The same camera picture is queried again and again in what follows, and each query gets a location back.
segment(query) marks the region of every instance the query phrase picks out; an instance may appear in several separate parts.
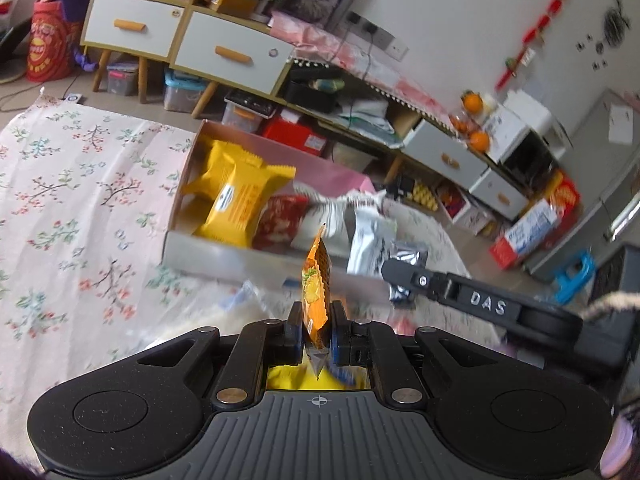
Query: yellow snack package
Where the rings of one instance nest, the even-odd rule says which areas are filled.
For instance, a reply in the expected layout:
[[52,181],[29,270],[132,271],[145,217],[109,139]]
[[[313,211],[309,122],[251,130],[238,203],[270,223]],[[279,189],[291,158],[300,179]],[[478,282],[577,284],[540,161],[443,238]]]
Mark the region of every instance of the yellow snack package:
[[331,260],[322,241],[324,228],[322,225],[319,229],[302,267],[302,312],[306,331],[317,349],[326,346],[321,330],[329,321]]
[[224,140],[206,139],[203,141],[211,147],[207,156],[205,172],[182,188],[182,194],[198,194],[211,200],[215,200],[220,194],[222,184],[227,181],[233,170],[233,164],[225,158],[229,154],[233,160],[241,160],[255,168],[261,168],[264,161],[253,153],[248,152],[239,144],[225,142]]
[[[194,234],[237,247],[251,247],[262,208],[273,193],[296,176],[296,168],[258,168],[243,156],[235,158],[227,152],[223,153],[222,166],[224,179],[220,192],[207,221]],[[216,168],[207,173],[221,171]]]

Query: orange fruit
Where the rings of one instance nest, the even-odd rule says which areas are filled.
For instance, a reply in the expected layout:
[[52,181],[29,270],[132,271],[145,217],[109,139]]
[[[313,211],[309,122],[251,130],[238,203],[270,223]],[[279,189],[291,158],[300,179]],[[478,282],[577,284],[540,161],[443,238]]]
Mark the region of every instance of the orange fruit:
[[486,132],[473,132],[469,136],[469,145],[477,152],[487,152],[489,150],[490,143],[489,134]]
[[480,114],[482,110],[484,110],[484,103],[482,102],[480,94],[474,92],[467,92],[462,96],[462,105],[465,107],[465,110],[472,115]]

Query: open box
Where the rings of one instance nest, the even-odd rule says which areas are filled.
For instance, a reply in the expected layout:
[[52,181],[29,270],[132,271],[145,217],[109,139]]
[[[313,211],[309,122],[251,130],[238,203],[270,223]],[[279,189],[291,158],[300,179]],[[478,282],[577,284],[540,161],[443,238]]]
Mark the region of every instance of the open box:
[[[374,191],[369,178],[361,173],[274,140],[202,121],[182,172],[164,240],[162,263],[172,269],[229,282],[251,280],[271,290],[280,290],[283,286],[301,286],[302,265],[306,258],[303,251],[290,249],[286,254],[276,254],[238,248],[192,235],[206,218],[206,211],[202,208],[198,211],[200,199],[183,196],[180,190],[201,173],[208,152],[206,144],[199,142],[203,137],[240,144],[263,158],[267,164],[295,166],[296,181],[312,186],[325,196],[340,196],[351,189]],[[291,190],[291,184],[288,184],[278,193]],[[382,279],[347,274],[346,262],[336,258],[333,258],[331,285],[334,296],[348,301],[388,301],[388,285]]]

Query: wooden drawer handle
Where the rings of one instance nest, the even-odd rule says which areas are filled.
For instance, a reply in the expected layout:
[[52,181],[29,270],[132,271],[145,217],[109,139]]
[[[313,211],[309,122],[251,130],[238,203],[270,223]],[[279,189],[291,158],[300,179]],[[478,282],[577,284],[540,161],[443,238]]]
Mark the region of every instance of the wooden drawer handle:
[[226,48],[220,45],[216,46],[216,54],[243,64],[249,64],[254,61],[253,59],[251,59],[251,56],[248,56],[247,54],[241,54],[240,52],[236,52],[235,50],[231,50],[230,48]]
[[446,153],[443,153],[440,158],[450,168],[453,168],[454,170],[459,170],[460,169],[460,163],[455,158],[451,158]]
[[142,32],[146,29],[145,23],[129,22],[127,20],[113,20],[113,26],[124,30],[132,30],[133,32]]
[[498,200],[500,201],[500,203],[504,204],[505,206],[511,205],[511,200],[505,197],[502,193],[498,194]]

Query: drawer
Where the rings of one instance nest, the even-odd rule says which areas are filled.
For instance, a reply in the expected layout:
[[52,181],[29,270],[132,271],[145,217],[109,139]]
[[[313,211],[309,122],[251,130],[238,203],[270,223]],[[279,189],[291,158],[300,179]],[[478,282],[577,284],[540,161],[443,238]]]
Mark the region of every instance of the drawer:
[[270,94],[292,51],[252,28],[194,12],[174,63]]
[[402,151],[464,189],[476,183],[487,164],[464,144],[422,121]]
[[509,220],[515,219],[529,203],[522,193],[491,168],[482,174],[469,191]]
[[167,57],[183,12],[148,0],[94,0],[83,41]]

